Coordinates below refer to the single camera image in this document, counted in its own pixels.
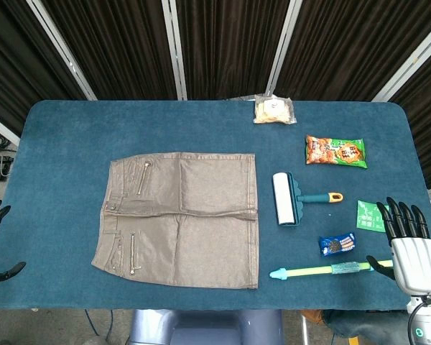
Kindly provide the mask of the black and silver right hand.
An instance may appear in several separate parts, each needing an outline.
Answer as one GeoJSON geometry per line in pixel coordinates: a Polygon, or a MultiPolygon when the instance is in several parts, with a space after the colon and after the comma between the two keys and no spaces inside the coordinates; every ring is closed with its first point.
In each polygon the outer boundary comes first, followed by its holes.
{"type": "Polygon", "coordinates": [[[372,256],[366,260],[378,273],[395,281],[401,291],[411,296],[431,295],[431,238],[426,218],[416,206],[386,199],[376,204],[384,223],[392,267],[372,256]]]}

